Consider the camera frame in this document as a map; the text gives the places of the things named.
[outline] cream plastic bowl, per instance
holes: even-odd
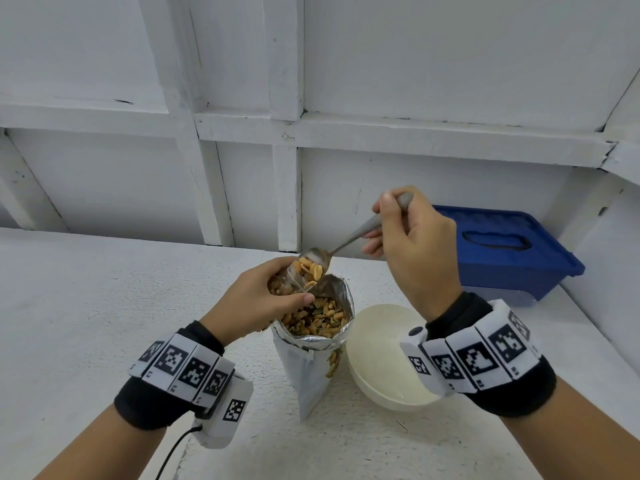
[[[392,411],[420,411],[437,401],[422,385],[400,348],[400,339],[423,326],[416,311],[400,305],[374,305],[355,317],[347,339],[349,369],[374,403]]]

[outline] wire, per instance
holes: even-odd
[[[173,448],[171,448],[171,451],[169,452],[169,454],[164,459],[164,463],[162,464],[162,467],[160,467],[160,471],[158,472],[158,475],[156,476],[156,480],[160,480],[160,476],[162,475],[162,472],[164,471],[164,468],[166,467],[166,464],[169,462],[169,458],[171,458],[171,455],[173,454],[175,449],[178,447],[180,442],[184,439],[184,437],[187,436],[189,433],[195,433],[196,431],[202,431],[202,425],[199,425],[199,426],[196,426],[194,428],[191,428],[190,430],[186,431],[180,438],[178,438],[178,441],[176,441],[176,443],[173,445]]]

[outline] silver foil lining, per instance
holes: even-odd
[[[292,335],[278,320],[271,327],[279,338],[286,343],[299,347],[303,350],[327,350],[335,349],[345,343],[347,332],[353,323],[355,316],[355,307],[353,305],[353,297],[347,282],[333,274],[325,274],[320,281],[309,290],[316,298],[332,298],[336,304],[344,311],[344,316],[348,322],[340,329],[332,339],[326,337],[318,337],[316,335]]]

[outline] table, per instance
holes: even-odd
[[[104,409],[140,350],[206,312],[244,269],[277,253],[0,229],[0,477],[28,480]],[[334,258],[356,310],[408,305],[383,262]],[[640,379],[562,288],[518,311],[569,383],[640,437]],[[271,333],[227,356],[255,392],[231,445],[195,440],[172,457],[171,479],[537,479],[500,421],[465,397],[421,413],[386,411],[341,365],[300,424]],[[143,478],[153,479],[170,428]]]

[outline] bowl rim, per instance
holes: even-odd
[[[398,304],[396,304],[396,303],[377,303],[377,304],[375,304],[375,305],[367,306],[366,308],[361,309],[358,313],[356,313],[356,315],[355,315],[355,316],[354,316],[354,318],[353,318],[353,321],[355,322],[355,320],[356,320],[357,316],[358,316],[358,315],[360,315],[361,313],[363,313],[363,311],[368,310],[368,309],[370,309],[370,308],[374,308],[374,307],[376,307],[376,306],[381,306],[381,305],[382,305],[382,306],[400,306],[401,308],[405,308],[405,309],[407,309],[407,310],[411,310],[412,312],[414,312],[414,313],[416,313],[416,314],[417,314],[417,312],[416,312],[414,309],[409,308],[408,306],[402,306],[402,305],[398,305]],[[429,401],[429,402],[427,402],[427,403],[407,403],[407,402],[404,402],[404,401],[400,401],[400,400],[398,400],[398,399],[392,399],[392,398],[391,398],[391,397],[389,397],[388,395],[386,395],[386,394],[384,394],[384,393],[380,392],[378,389],[376,389],[376,388],[375,388],[375,387],[373,387],[371,384],[369,384],[369,382],[367,382],[367,380],[366,380],[366,379],[364,379],[364,377],[362,377],[362,374],[360,373],[360,371],[358,370],[358,368],[357,368],[357,367],[353,364],[353,362],[351,361],[351,359],[350,359],[350,357],[349,357],[349,343],[350,343],[350,340],[349,340],[349,339],[347,339],[347,341],[346,341],[346,344],[345,344],[345,345],[346,345],[347,359],[348,359],[348,361],[349,361],[349,369],[350,369],[353,373],[355,373],[355,374],[358,376],[358,379],[359,379],[359,380],[361,380],[365,386],[367,386],[370,390],[372,390],[373,392],[375,392],[375,393],[376,393],[377,395],[379,395],[380,397],[384,398],[386,401],[389,401],[390,403],[401,404],[401,405],[403,405],[403,406],[427,406],[428,404],[434,403],[434,402],[436,402],[438,399],[441,399],[441,398],[442,398],[442,396],[439,396],[439,395],[437,395],[437,394],[434,394],[434,395],[436,395],[438,398],[437,398],[437,399],[434,399],[433,401]]]

